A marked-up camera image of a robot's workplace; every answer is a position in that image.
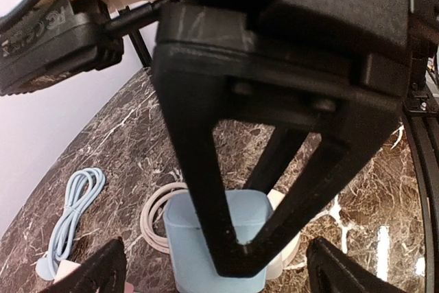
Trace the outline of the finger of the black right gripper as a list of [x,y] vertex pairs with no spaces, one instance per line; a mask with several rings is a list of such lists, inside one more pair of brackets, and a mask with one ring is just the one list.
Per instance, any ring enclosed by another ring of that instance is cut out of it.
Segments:
[[298,178],[321,140],[317,133],[286,127],[275,128],[245,188],[268,194],[283,174],[292,173],[293,178]]
[[[395,129],[401,94],[284,61],[190,43],[190,3],[161,12],[153,85],[218,273],[252,277],[354,178]],[[213,129],[235,119],[305,132],[322,140],[277,210],[247,244],[232,225]]]

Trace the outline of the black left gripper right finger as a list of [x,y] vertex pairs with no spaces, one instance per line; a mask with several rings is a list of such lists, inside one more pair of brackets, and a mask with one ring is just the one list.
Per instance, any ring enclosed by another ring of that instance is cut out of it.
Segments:
[[312,292],[401,292],[379,279],[323,237],[310,241],[307,269]]

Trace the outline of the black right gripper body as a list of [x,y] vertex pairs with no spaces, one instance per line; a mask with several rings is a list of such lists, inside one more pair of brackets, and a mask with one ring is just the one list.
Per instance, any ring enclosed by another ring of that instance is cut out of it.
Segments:
[[[399,95],[425,85],[438,47],[438,0],[191,0],[190,43],[316,63]],[[361,62],[384,64],[382,73]]]

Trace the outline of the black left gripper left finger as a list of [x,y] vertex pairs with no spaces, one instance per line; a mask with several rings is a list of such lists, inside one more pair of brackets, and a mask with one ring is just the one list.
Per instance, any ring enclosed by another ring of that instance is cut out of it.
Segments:
[[124,293],[127,259],[120,237],[111,239],[92,254],[81,266],[43,292]]

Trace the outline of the white cube socket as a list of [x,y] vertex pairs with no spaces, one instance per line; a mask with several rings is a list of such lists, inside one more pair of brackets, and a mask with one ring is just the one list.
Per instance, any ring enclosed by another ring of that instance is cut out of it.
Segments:
[[[275,210],[284,199],[285,194],[278,190],[272,189],[268,194],[270,204]],[[277,255],[267,266],[266,280],[277,279],[282,275],[282,272],[292,262],[296,256],[300,246],[300,233],[298,233],[284,249]]]

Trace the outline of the small blue plug adapter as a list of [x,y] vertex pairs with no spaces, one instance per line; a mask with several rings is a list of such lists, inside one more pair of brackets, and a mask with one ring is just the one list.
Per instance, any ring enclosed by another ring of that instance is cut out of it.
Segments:
[[[229,190],[226,199],[238,242],[249,242],[272,214],[267,195],[255,190]],[[260,292],[264,289],[265,268],[252,278],[217,274],[188,193],[170,199],[163,220],[179,292]]]

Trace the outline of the pink cube socket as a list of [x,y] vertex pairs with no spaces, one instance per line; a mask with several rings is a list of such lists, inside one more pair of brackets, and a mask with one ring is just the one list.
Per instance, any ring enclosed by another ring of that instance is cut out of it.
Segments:
[[61,281],[62,279],[64,279],[69,274],[71,274],[74,270],[76,270],[80,266],[81,266],[80,263],[76,263],[76,262],[69,261],[69,260],[62,260],[59,263],[54,282],[56,283],[58,281]]

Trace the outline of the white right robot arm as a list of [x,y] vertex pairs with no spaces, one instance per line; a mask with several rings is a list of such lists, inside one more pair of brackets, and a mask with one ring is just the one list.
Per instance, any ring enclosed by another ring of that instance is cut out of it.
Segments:
[[[119,7],[139,0],[104,0]],[[136,9],[113,34],[158,21],[153,84],[217,271],[258,273],[343,189],[394,129],[438,0],[185,0]],[[249,243],[237,240],[212,131],[276,128],[246,185],[268,191],[309,132],[322,141]]]

